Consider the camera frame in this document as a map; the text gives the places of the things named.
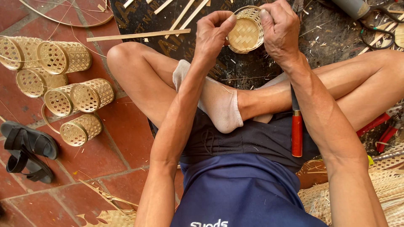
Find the red pliers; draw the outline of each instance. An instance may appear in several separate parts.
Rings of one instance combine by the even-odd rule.
[[[383,135],[380,137],[379,141],[377,142],[376,145],[376,150],[379,153],[382,153],[384,151],[384,146],[387,141],[402,127],[404,126],[404,113],[401,115],[401,118],[399,121],[396,121],[394,126],[389,126],[389,128],[383,133]]]
[[[381,123],[389,120],[392,116],[398,114],[400,110],[402,109],[402,106],[394,106],[390,109],[388,109],[385,113],[374,119],[371,123],[367,124],[365,127],[361,128],[356,132],[356,134],[360,137],[363,134],[365,134],[367,131],[370,129],[380,125]]]

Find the hand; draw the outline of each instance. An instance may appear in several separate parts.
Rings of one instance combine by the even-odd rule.
[[[260,8],[265,50],[282,68],[293,65],[301,57],[298,48],[299,17],[286,0],[277,0]]]
[[[195,58],[202,58],[212,68],[228,33],[236,25],[236,16],[231,11],[215,11],[198,21]]]

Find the fingernail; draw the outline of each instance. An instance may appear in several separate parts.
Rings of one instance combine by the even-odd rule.
[[[236,15],[232,14],[227,20],[230,23],[234,23],[237,20],[237,17],[236,17]]]
[[[268,13],[268,11],[266,11],[265,9],[261,9],[261,11],[259,11],[259,17],[260,18],[266,18],[266,17],[268,17],[269,16],[269,13]]]

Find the knife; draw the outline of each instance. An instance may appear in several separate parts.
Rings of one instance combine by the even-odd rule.
[[[290,85],[290,91],[292,93],[292,156],[302,156],[302,144],[303,144],[303,118],[300,112],[299,103],[296,99],[295,91],[292,84]]]

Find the leg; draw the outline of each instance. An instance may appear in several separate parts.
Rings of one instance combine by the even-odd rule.
[[[379,50],[313,71],[359,130],[404,97],[403,59],[404,53]],[[238,106],[243,120],[291,109],[289,80],[260,90],[239,90]]]
[[[159,127],[177,92],[173,72],[178,61],[137,42],[114,46],[108,67],[133,103]]]

